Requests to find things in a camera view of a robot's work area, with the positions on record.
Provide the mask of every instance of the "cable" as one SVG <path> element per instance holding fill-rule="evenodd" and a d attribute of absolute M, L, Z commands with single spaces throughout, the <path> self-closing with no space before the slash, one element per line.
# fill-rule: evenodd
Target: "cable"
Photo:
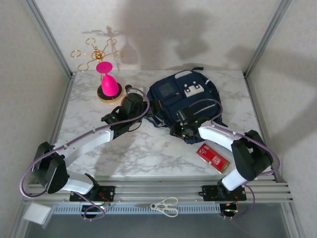
<path fill-rule="evenodd" d="M 98 209 L 102 212 L 102 215 L 99 216 L 99 217 L 89 218 L 90 221 L 99 220 L 99 219 L 105 217 L 106 213 L 105 213 L 105 211 L 104 211 L 100 206 L 98 206 L 97 204 L 93 203 L 91 200 L 89 200 L 88 198 L 86 198 L 84 195 L 82 195 L 82 194 L 80 194 L 80 193 L 78 193 L 78 192 L 74 192 L 74 193 L 76 193 L 78 196 L 80 196 L 82 199 L 84 199 L 85 201 L 89 202 L 89 203 L 92 205 L 92 206 L 90 206 L 89 208 L 87 208 L 87 209 L 85 210 L 85 212 L 84 212 L 84 219 L 88 219 L 88 218 L 86 217 L 87 211 L 90 210 L 90 209 L 92 209 L 93 207 L 98 208 Z"/>
<path fill-rule="evenodd" d="M 280 167 L 280 165 L 281 165 L 281 162 L 280 162 L 279 157 L 278 157 L 271 149 L 269 149 L 267 146 L 265 146 L 265 145 L 259 143 L 258 141 L 254 140 L 254 139 L 252 139 L 252 138 L 250 138 L 250 137 L 248 137 L 248 136 L 246 136 L 246 135 L 239 134 L 239 133 L 236 133 L 236 132 L 234 132 L 234 131 L 231 131 L 231 130 L 228 129 L 228 128 L 219 126 L 217 123 L 214 122 L 214 120 L 216 120 L 218 117 L 221 116 L 222 111 L 223 111 L 222 105 L 221 105 L 221 103 L 220 103 L 219 101 L 217 101 L 217 100 L 215 100 L 215 99 L 205 98 L 205 99 L 201 99 L 201 100 L 198 100 L 198 101 L 192 103 L 189 107 L 191 107 L 191 106 L 193 106 L 193 105 L 195 105 L 195 104 L 197 104 L 197 103 L 199 103 L 199 102 L 203 102 L 203 101 L 212 101 L 212 102 L 217 103 L 217 104 L 220 106 L 220 112 L 219 112 L 219 114 L 216 115 L 216 116 L 214 116 L 214 117 L 211 119 L 211 123 L 212 123 L 212 125 L 213 125 L 215 128 L 217 128 L 218 130 L 220 130 L 220 131 L 222 131 L 222 132 L 225 132 L 225 133 L 228 133 L 228 134 L 232 134 L 232 135 L 234 135 L 234 136 L 240 136 L 240 137 L 243 137 L 243 138 L 247 139 L 248 141 L 250 141 L 250 142 L 252 142 L 252 143 L 254 143 L 254 144 L 260 146 L 262 149 L 264 149 L 264 150 L 266 150 L 267 152 L 269 152 L 269 153 L 271 154 L 271 156 L 275 159 L 275 161 L 276 161 L 276 166 L 275 166 L 275 168 L 272 169 L 272 170 L 270 170 L 270 171 L 263 172 L 263 173 L 261 173 L 260 175 L 270 175 L 270 174 L 274 173 L 275 171 L 277 171 L 277 170 L 279 169 L 279 167 Z"/>
<path fill-rule="evenodd" d="M 141 91 L 140 89 L 138 89 L 138 88 L 129 88 L 129 89 L 127 90 L 127 93 L 128 93 L 130 90 L 136 90 L 136 91 L 138 91 L 138 92 L 140 92 L 140 93 L 143 94 L 143 96 L 144 96 L 144 98 L 145 98 L 145 101 L 147 102 L 147 107 L 146 107 L 145 111 L 144 111 L 142 114 L 140 114 L 139 116 L 137 116 L 137 117 L 135 117 L 135 118 L 131 118 L 131 119 L 123 120 L 123 121 L 114 122 L 114 123 L 112 123 L 112 124 L 107 124 L 107 125 L 104 125 L 104 126 L 100 126 L 100 127 L 96 128 L 95 130 L 90 130 L 90 131 L 88 131 L 88 132 L 86 132 L 86 133 L 84 133 L 84 134 L 78 136 L 77 138 L 75 138 L 75 139 L 73 139 L 73 140 L 67 142 L 65 145 L 66 145 L 66 146 L 70 146 L 71 144 L 75 143 L 76 141 L 78 141 L 78 140 L 80 140 L 80 139 L 86 137 L 87 135 L 90 135 L 90 134 L 92 134 L 92 133 L 95 133 L 96 131 L 99 131 L 99 130 L 102 130 L 102 129 L 105 129 L 105 128 L 108 128 L 108 127 L 111 127 L 111 126 L 114 126 L 114 125 L 118 125 L 118 124 L 122 124 L 122 123 L 127 123 L 127 122 L 130 122 L 130 121 L 134 121 L 134 120 L 138 120 L 138 119 L 142 118 L 142 117 L 148 112 L 148 110 L 150 109 L 150 100 L 149 100 L 149 98 L 147 97 L 147 95 L 146 95 L 143 91 Z M 47 152 L 46 154 L 43 154 L 43 155 L 40 156 L 40 157 L 36 158 L 36 159 L 29 165 L 29 167 L 24 171 L 24 173 L 23 173 L 23 175 L 22 175 L 22 178 L 21 178 L 21 180 L 20 180 L 20 183 L 19 183 L 20 192 L 21 192 L 21 194 L 22 194 L 23 196 L 25 196 L 25 197 L 27 197 L 27 198 L 30 198 L 30 199 L 33 199 L 33 198 L 35 198 L 35 197 L 39 197 L 39 196 L 43 195 L 44 193 L 46 193 L 46 191 L 44 190 L 43 192 L 41 192 L 41 193 L 39 193 L 39 194 L 35 194 L 35 195 L 27 194 L 27 193 L 25 192 L 24 188 L 23 188 L 23 182 L 24 182 L 25 177 L 26 177 L 26 175 L 28 174 L 28 172 L 29 172 L 39 161 L 41 161 L 42 159 L 46 158 L 47 156 L 49 156 L 49 155 L 51 155 L 51 154 L 53 154 L 53 153 L 55 153 L 55 152 L 58 152 L 58 151 L 64 149 L 65 145 L 62 145 L 62 146 L 60 146 L 60 147 L 58 147 L 58 148 L 56 148 L 56 149 L 54 149 L 54 150 L 51 150 L 50 152 Z"/>
<path fill-rule="evenodd" d="M 135 128 L 135 129 L 133 129 L 133 130 L 129 130 L 128 132 L 133 132 L 133 131 L 135 131 L 135 130 L 139 129 L 141 125 L 142 125 L 142 121 L 140 122 L 140 124 L 138 125 L 138 127 L 137 127 L 137 128 Z"/>
<path fill-rule="evenodd" d="M 241 218 L 241 217 L 244 217 L 244 216 L 248 215 L 253 210 L 254 205 L 256 203 L 256 197 L 254 195 L 253 190 L 248 185 L 245 185 L 245 187 L 247 187 L 250 190 L 251 194 L 252 194 L 252 200 L 253 200 L 252 206 L 245 213 L 243 213 L 241 215 L 238 215 L 238 216 L 232 217 L 233 219 L 238 219 L 238 218 Z"/>
<path fill-rule="evenodd" d="M 235 198 L 236 200 L 235 200 L 234 202 L 230 202 L 229 205 L 235 204 L 235 203 L 237 203 L 237 205 L 238 205 L 239 198 L 238 198 L 236 195 L 234 195 L 234 198 Z"/>

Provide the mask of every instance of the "white marble surface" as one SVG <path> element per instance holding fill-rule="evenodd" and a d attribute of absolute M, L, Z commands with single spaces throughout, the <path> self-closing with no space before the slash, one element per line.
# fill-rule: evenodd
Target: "white marble surface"
<path fill-rule="evenodd" d="M 176 70 L 122 70 L 113 76 L 121 85 L 144 86 L 146 90 L 155 82 L 172 75 Z M 259 131 L 249 94 L 241 71 L 203 71 L 218 88 L 223 104 L 223 122 L 237 131 Z M 120 104 L 102 102 L 97 96 L 100 75 L 95 71 L 78 73 L 70 95 L 61 127 L 59 141 L 70 140 L 90 130 L 101 117 Z M 145 119 L 141 127 L 101 145 L 79 158 L 68 169 L 94 176 L 206 176 L 221 175 L 203 161 L 196 151 L 202 143 L 188 145 L 169 135 L 168 128 L 154 128 Z M 231 153 L 219 145 L 208 142 L 226 157 L 234 168 Z"/>

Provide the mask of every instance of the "white cable tray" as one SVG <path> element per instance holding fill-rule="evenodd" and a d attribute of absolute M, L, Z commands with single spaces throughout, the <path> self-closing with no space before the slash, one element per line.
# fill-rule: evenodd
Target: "white cable tray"
<path fill-rule="evenodd" d="M 72 214 L 82 214 L 83 204 L 65 204 L 58 205 L 55 207 L 53 214 L 56 215 L 72 215 Z M 175 206 L 178 209 L 179 214 L 210 214 L 210 213 L 220 213 L 219 204 L 179 204 Z M 111 205 L 107 206 L 105 210 L 106 214 L 109 215 L 126 215 L 126 214 L 161 214 L 159 211 L 154 211 L 147 208 L 135 207 L 134 205 Z M 87 214 L 98 214 L 99 212 L 88 212 Z"/>

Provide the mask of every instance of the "red snack box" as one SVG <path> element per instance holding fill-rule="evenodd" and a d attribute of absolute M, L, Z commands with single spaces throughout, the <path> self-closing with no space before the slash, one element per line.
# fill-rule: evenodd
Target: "red snack box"
<path fill-rule="evenodd" d="M 214 166 L 221 174 L 230 165 L 229 161 L 211 149 L 207 144 L 203 144 L 196 153 L 207 163 Z"/>

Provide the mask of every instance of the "gold wire holder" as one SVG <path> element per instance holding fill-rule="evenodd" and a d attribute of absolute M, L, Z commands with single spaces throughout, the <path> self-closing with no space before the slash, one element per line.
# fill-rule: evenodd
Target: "gold wire holder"
<path fill-rule="evenodd" d="M 102 51 L 100 51 L 97 46 L 94 46 L 94 43 L 96 42 L 96 39 L 95 38 L 88 38 L 86 40 L 86 44 L 87 45 L 91 45 L 93 48 L 94 48 L 94 51 L 92 54 L 88 54 L 88 53 L 82 53 L 80 50 L 74 50 L 70 53 L 70 56 L 73 57 L 73 58 L 77 58 L 77 57 L 80 57 L 81 55 L 86 55 L 86 56 L 90 56 L 92 58 L 91 61 L 88 61 L 86 63 L 86 68 L 85 69 L 81 69 L 81 67 L 83 65 L 85 65 L 84 63 L 81 63 L 80 65 L 78 65 L 77 69 L 78 71 L 80 72 L 86 72 L 88 69 L 89 69 L 89 63 L 93 62 L 93 61 L 99 61 L 99 62 L 102 62 L 103 59 L 106 57 L 106 56 L 109 56 L 109 55 L 114 55 L 116 58 L 122 58 L 125 56 L 125 52 L 124 51 L 115 51 L 115 52 L 112 52 L 112 53 L 109 53 L 109 54 L 106 54 L 105 53 L 105 50 L 107 48 L 107 46 L 111 45 L 115 45 L 117 43 L 117 40 L 115 38 L 110 38 L 107 40 L 107 44 L 105 45 L 104 49 Z"/>

